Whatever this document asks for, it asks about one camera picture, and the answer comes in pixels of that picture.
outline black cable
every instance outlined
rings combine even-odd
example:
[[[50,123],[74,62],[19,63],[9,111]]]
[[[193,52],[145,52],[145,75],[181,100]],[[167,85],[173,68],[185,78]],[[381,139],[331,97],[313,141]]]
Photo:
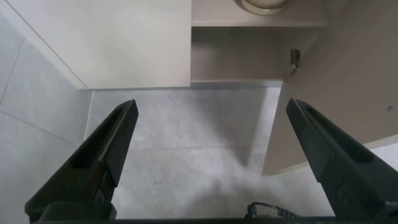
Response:
[[[288,218],[288,219],[293,219],[299,217],[294,212],[291,212],[285,208],[276,206],[276,205],[270,205],[264,202],[253,202],[252,204],[248,205],[248,214],[246,215],[246,219],[251,219],[251,218],[256,218],[257,217],[257,210],[256,210],[256,205],[261,205],[269,208],[274,208],[278,211],[278,216]]]

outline cabinet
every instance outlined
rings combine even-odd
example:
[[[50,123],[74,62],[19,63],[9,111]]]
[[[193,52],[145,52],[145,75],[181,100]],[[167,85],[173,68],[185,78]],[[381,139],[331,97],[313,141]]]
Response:
[[[387,111],[398,106],[398,1],[293,0],[269,17],[237,3],[0,0],[0,12],[78,88],[281,86],[264,174],[306,161],[284,112],[291,97],[361,143],[398,134]],[[290,77],[292,48],[301,67]]]

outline cabinet door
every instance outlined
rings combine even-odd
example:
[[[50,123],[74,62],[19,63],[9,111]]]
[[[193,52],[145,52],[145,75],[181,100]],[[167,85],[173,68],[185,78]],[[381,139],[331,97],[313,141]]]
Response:
[[[8,2],[88,88],[190,84],[191,1]]]
[[[263,174],[307,161],[285,112],[291,97],[363,144],[398,134],[397,11],[398,1],[347,1],[321,32],[300,70],[282,85]]]

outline white bowl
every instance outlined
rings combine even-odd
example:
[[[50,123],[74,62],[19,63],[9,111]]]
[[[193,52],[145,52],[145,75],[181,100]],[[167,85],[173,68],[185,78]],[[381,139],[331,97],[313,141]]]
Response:
[[[261,16],[277,14],[284,9],[286,1],[283,0],[242,0],[242,5],[248,11]]]

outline tile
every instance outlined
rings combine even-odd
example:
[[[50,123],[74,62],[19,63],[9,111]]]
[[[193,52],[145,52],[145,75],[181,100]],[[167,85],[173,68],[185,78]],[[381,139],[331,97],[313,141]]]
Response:
[[[117,218],[222,217],[221,148],[130,150],[113,204]]]
[[[221,146],[215,90],[94,91],[87,133],[131,99],[139,112],[131,148]]]
[[[24,204],[76,147],[2,112],[0,142],[0,222],[28,223]]]
[[[79,145],[84,139],[90,100],[91,91],[77,90],[25,41],[0,111]]]
[[[372,152],[392,168],[398,170],[398,144],[373,149]]]
[[[224,146],[266,146],[280,88],[217,91]]]
[[[333,215],[326,195],[309,167],[274,176],[261,175],[265,157],[261,150],[252,149],[250,155],[246,155],[247,164],[243,166],[240,156],[248,154],[247,149],[223,148],[223,194],[228,204],[227,217],[241,217],[246,207],[255,201],[278,205],[299,215]],[[277,215],[276,210],[264,207],[258,207],[257,212]]]
[[[0,99],[23,41],[24,36],[0,15]]]
[[[228,204],[227,217],[243,217],[247,206],[252,202],[260,201],[282,206],[282,202],[275,196],[283,190],[280,180],[261,175],[265,155],[265,150],[261,146],[223,148],[225,182],[223,192]],[[257,210],[259,215],[276,215],[272,209],[259,207]]]

